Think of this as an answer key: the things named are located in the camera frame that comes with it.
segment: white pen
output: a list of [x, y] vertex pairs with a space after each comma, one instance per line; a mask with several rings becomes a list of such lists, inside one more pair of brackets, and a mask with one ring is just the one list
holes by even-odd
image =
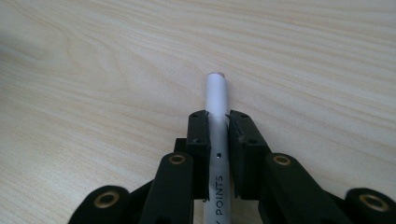
[[210, 165], [209, 201], [204, 203], [205, 224], [231, 223], [230, 166], [228, 160], [228, 94], [222, 73], [206, 78], [206, 106], [209, 112]]

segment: pen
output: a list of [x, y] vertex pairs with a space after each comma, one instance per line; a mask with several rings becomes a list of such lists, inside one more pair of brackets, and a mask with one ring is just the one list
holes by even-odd
[[205, 110], [209, 112], [211, 144], [209, 200], [204, 203], [204, 223], [231, 223], [230, 166], [228, 160], [228, 95], [222, 73], [206, 78]]

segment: light wood grain surface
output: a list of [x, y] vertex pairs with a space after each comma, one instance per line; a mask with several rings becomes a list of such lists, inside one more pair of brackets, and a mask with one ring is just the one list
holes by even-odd
[[213, 71], [324, 189], [396, 200], [394, 0], [3, 0], [0, 222], [66, 223], [94, 189], [150, 181]]

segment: black plastic part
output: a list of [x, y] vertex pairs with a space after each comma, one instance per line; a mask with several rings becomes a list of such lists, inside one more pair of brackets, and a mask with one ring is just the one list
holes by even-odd
[[190, 114], [186, 151], [194, 159], [194, 199], [209, 197], [210, 139], [207, 112], [200, 110]]
[[259, 200], [259, 213], [262, 223], [265, 224], [287, 224], [274, 195], [262, 182], [261, 199]]
[[372, 189], [352, 189], [346, 195], [346, 212], [355, 223], [395, 224], [396, 203]]
[[[115, 200], [114, 196], [119, 195], [119, 198], [114, 204], [109, 207], [98, 207], [95, 205], [95, 200], [101, 199], [106, 203], [106, 200]], [[90, 193], [87, 198], [78, 207], [76, 212], [69, 220], [69, 224], [121, 224], [125, 220], [125, 209], [129, 202], [128, 190], [117, 186], [104, 186], [96, 189]]]
[[175, 141], [174, 152], [187, 152], [186, 141], [187, 138], [177, 138]]
[[235, 197], [259, 200], [262, 164], [270, 148], [250, 116], [232, 110], [228, 130]]
[[287, 223], [351, 223], [332, 198], [293, 157], [273, 153], [265, 158], [265, 182]]
[[187, 153], [163, 157], [139, 223], [192, 223], [192, 169], [193, 160]]
[[139, 218], [143, 211], [143, 206], [145, 205], [146, 199], [149, 195], [149, 190], [152, 185], [152, 180], [147, 184], [143, 185], [139, 189], [131, 192], [129, 195], [130, 201], [128, 203], [127, 209], [125, 210], [125, 220], [124, 223], [135, 224], [139, 221]]

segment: wooden table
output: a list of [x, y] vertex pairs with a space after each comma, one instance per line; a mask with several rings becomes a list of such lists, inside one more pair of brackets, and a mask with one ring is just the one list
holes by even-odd
[[395, 200], [395, 64], [394, 0], [1, 1], [0, 222], [66, 223], [94, 189], [150, 181], [213, 71], [324, 189]]

